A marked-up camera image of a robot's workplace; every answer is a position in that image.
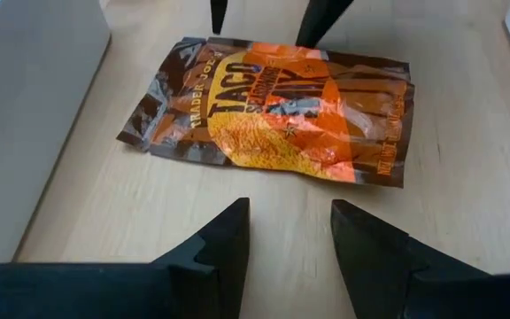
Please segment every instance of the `wooden table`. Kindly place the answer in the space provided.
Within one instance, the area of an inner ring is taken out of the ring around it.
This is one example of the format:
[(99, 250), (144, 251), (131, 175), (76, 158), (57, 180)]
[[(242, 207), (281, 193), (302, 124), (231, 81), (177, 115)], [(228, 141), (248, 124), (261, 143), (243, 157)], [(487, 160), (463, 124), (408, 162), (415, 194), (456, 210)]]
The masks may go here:
[[(230, 1), (222, 35), (294, 43), (307, 0)], [(112, 45), (19, 261), (151, 261), (251, 198), (242, 318), (351, 318), (329, 227), (345, 198), (420, 241), (510, 272), (505, 0), (356, 0), (320, 47), (402, 59), (417, 85), (405, 188), (205, 167), (115, 140), (173, 43), (209, 35), (209, 1), (103, 1)]]

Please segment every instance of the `taco seasoning mix bag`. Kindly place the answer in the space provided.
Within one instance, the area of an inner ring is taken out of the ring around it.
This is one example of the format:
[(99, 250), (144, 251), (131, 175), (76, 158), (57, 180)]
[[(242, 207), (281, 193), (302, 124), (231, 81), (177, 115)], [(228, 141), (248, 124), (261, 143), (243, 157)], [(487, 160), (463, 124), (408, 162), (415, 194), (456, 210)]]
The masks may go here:
[(403, 187), (413, 95), (407, 63), (184, 38), (118, 139), (170, 159)]

